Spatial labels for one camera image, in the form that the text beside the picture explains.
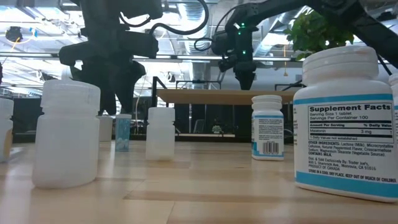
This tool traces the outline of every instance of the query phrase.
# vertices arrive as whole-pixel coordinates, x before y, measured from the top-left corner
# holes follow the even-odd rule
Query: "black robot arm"
[[[252,61],[252,33],[258,23],[293,9],[309,6],[342,29],[350,30],[365,44],[398,68],[398,36],[369,16],[359,0],[267,0],[236,8],[224,31],[214,34],[211,49],[222,55],[221,71],[234,68],[243,90],[250,89],[256,65]]]

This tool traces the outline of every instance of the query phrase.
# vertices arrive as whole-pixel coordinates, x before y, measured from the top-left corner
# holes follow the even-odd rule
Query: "potted plant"
[[[354,35],[329,23],[314,10],[301,13],[291,29],[284,30],[287,40],[293,41],[293,51],[301,51],[296,60],[301,60],[316,52],[342,47],[354,41]]]

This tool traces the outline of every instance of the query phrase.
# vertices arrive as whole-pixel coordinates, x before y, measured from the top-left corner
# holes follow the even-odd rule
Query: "wooden tabletop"
[[[206,105],[252,105],[251,98],[260,95],[279,95],[283,103],[293,100],[291,91],[248,91],[248,90],[157,90],[166,103],[191,103]]]
[[[97,179],[66,190],[32,185],[34,147],[0,164],[0,223],[398,223],[398,205],[294,186],[292,147],[284,162],[255,161],[250,144],[178,142],[173,162],[149,162],[102,144]]]

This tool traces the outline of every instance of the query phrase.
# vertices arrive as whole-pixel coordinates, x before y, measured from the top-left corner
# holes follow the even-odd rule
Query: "blue container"
[[[131,114],[116,115],[116,152],[128,152],[130,143]]]

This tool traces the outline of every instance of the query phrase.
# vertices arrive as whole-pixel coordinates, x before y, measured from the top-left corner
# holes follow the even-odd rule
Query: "barcode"
[[[262,143],[262,153],[277,155],[279,154],[279,143],[277,142],[264,142]]]

